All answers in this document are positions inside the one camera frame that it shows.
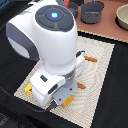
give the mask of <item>beige cloth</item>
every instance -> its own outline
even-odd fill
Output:
[[[73,93],[74,101],[72,103],[66,108],[58,106],[56,109],[51,110],[52,113],[83,128],[90,128],[113,48],[113,44],[85,37],[78,37],[78,51],[85,50],[86,56],[96,58],[98,62],[86,61],[85,70],[76,78],[76,81],[84,84],[86,88],[78,88]],[[41,64],[42,62],[39,61],[35,65],[14,94],[16,97],[36,106],[39,105],[36,103],[33,96],[25,93],[24,89],[30,82],[31,76],[37,71]]]

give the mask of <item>orange object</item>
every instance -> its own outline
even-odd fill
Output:
[[[92,58],[92,57],[84,56],[84,58],[85,60],[88,60],[88,61],[97,62],[97,59]]]
[[[69,3],[67,1],[64,1],[64,3],[66,4],[66,6],[68,7],[69,9]]]
[[[70,104],[74,100],[74,97],[71,95],[69,96],[62,104],[63,107],[66,107],[68,104]]]
[[[77,83],[78,84],[78,88],[81,88],[81,89],[85,89],[85,85],[81,84],[81,83]]]

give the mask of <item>white robot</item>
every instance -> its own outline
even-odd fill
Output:
[[[61,105],[78,87],[75,77],[85,69],[77,53],[77,26],[63,0],[41,0],[6,25],[6,36],[21,56],[42,60],[31,77],[34,99],[43,107],[52,99]]]

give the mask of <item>dark table surface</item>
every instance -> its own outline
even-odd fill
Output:
[[[26,2],[13,3],[0,12],[1,27],[26,5]],[[0,86],[13,96],[36,62],[16,54],[5,32],[3,27],[0,31]],[[81,32],[78,35],[115,44],[91,128],[128,128],[128,44]],[[50,112],[32,111],[21,100],[10,95],[0,90],[0,104],[6,108],[32,116],[54,128],[80,128]]]

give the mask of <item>black cup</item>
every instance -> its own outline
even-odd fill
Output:
[[[69,2],[76,3],[78,6],[81,6],[84,4],[84,0],[69,0]]]

